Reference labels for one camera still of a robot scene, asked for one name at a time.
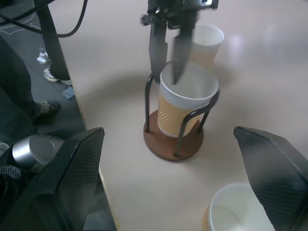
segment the floor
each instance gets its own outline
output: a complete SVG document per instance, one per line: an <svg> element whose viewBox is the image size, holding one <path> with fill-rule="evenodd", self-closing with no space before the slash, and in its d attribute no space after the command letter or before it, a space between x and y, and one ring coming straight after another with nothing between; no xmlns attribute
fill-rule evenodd
<svg viewBox="0 0 308 231"><path fill-rule="evenodd" d="M14 0L14 6L5 7L2 11L7 16L14 17L31 9L32 6L30 0ZM30 15L21 22L28 26L40 28L36 14ZM40 102L56 99L61 103L61 110L57 115L38 124L39 133L68 139L74 134L84 131L85 127L76 99L68 100L62 94L67 86L62 83L50 83L43 76L43 71L48 67L48 64L39 64L36 60L39 56L39 48L44 48L42 36L11 25L0 26L0 35L8 41L27 65L31 75L34 100ZM1 145L0 154L5 149L6 147ZM84 230L116 230L102 184L98 185L96 189Z"/></svg>

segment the black cable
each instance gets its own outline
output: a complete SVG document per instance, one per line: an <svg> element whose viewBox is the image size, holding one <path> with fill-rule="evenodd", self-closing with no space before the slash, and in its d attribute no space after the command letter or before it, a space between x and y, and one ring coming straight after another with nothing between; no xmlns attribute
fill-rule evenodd
<svg viewBox="0 0 308 231"><path fill-rule="evenodd" d="M83 17L84 17L85 12L86 12L87 4L88 4L88 0L84 0L83 1L83 5L82 5L82 9L81 9L81 14L80 14L79 20L77 22L77 25L75 26L75 28L71 32L69 32L67 34L56 34L56 33L46 32L46 31L43 32L41 30L32 28L30 26L26 26L26 25L24 25L22 23L19 23L19 22L15 21L15 20L13 20L11 18L8 18L5 15L3 15L1 11L0 11L0 17L3 18L6 22L12 23L12 24L14 24L16 26L19 26L21 28L24 28L26 30L30 30L32 32L35 32L35 33L38 33L38 34L41 34L41 35L54 35L54 36L56 36L58 38L66 38L66 37L70 37L73 34L75 34L78 31L78 29L80 28L80 25L82 23Z"/></svg>
<svg viewBox="0 0 308 231"><path fill-rule="evenodd" d="M37 12L37 11L40 11L41 9L43 9L44 7L46 7L48 4L50 4L53 1L54 0L46 0L45 2L43 2L43 3L39 4L39 5L37 5L36 7L32 8L31 10L28 10L28 11L22 13L21 15L12 18L12 20L18 21L18 20L21 20L23 18L26 18L27 16L29 16L29 15ZM10 22L7 22L7 21L0 22L0 26L7 25L9 23Z"/></svg>

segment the beige table surface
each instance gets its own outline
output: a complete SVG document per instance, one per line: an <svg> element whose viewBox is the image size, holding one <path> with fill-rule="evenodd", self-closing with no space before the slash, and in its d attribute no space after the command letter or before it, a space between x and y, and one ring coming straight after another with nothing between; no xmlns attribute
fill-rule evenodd
<svg viewBox="0 0 308 231"><path fill-rule="evenodd" d="M75 26L82 2L50 5L58 33ZM221 0L217 11L202 12L198 23L226 36L215 68L221 97L200 151L183 163L159 159L143 141L146 7L147 0L89 0L80 30L61 44L87 128L105 128L100 167L119 230L199 231L215 192L247 182L234 126L281 135L308 155L308 1ZM151 111L157 99L154 85Z"/></svg>

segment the cup rim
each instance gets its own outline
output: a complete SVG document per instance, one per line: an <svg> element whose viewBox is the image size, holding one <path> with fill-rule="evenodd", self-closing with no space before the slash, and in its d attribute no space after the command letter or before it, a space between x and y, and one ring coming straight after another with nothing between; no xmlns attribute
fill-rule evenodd
<svg viewBox="0 0 308 231"><path fill-rule="evenodd" d="M216 84L215 84L216 91L215 91L214 93L212 93L211 95L207 96L207 97L200 98L200 99L195 99L195 98L189 98L189 97L181 96L181 95L179 95L179 94L173 92L173 91L172 91L170 88L168 88L168 87L166 86L166 84L163 82L162 73L163 73L163 70L164 70L164 69L163 69L163 70L161 71L161 73L160 73L160 84L163 84L163 86L164 86L166 89L169 90L169 93L170 93L170 94L172 94L172 95L174 95L174 96L176 96L176 97L179 97L179 98L181 98L181 99L193 100L193 101L203 101L203 100L212 98L212 97L217 93L217 91L219 90L219 82L218 82L218 79L217 79L216 76L215 76L211 71L209 71L208 69L203 68L203 67L201 67L201 68L204 69L206 72L208 72L208 73L215 79L215 82L216 82Z"/></svg>
<svg viewBox="0 0 308 231"><path fill-rule="evenodd" d="M211 45L203 45L203 44L195 42L194 39L193 39L193 43L198 45L198 46L202 46L202 47L215 47L215 46L223 43L223 41L225 40L225 34L223 33L223 31L219 27L217 27L217 26L215 26L213 24L200 24L200 25L197 25L195 27L195 29L197 29L198 27L211 27L211 28L217 30L222 35L222 39L220 41L218 41L217 43L213 43Z"/></svg>
<svg viewBox="0 0 308 231"><path fill-rule="evenodd" d="M213 199L212 199L212 202L211 202L211 205L210 205L210 208L209 208L209 212L208 212L210 228L211 228L212 231L215 231L214 224L213 224L213 220L212 220L212 206L213 206L214 200L216 199L217 195L218 195L221 191L225 190L226 188L238 187L238 186L245 187L245 188L250 188L250 189L251 189L251 186L250 186L249 184L245 184L245 183L234 183L234 184L228 184L228 185L222 187L221 189L219 189L219 190L215 193L215 196L214 196Z"/></svg>

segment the silver canister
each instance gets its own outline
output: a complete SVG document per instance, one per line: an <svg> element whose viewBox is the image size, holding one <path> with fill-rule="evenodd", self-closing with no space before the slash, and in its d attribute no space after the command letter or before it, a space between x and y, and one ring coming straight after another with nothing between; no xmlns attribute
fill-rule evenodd
<svg viewBox="0 0 308 231"><path fill-rule="evenodd" d="M24 169L38 172L53 160L63 142L55 137L32 135L13 145L13 158Z"/></svg>

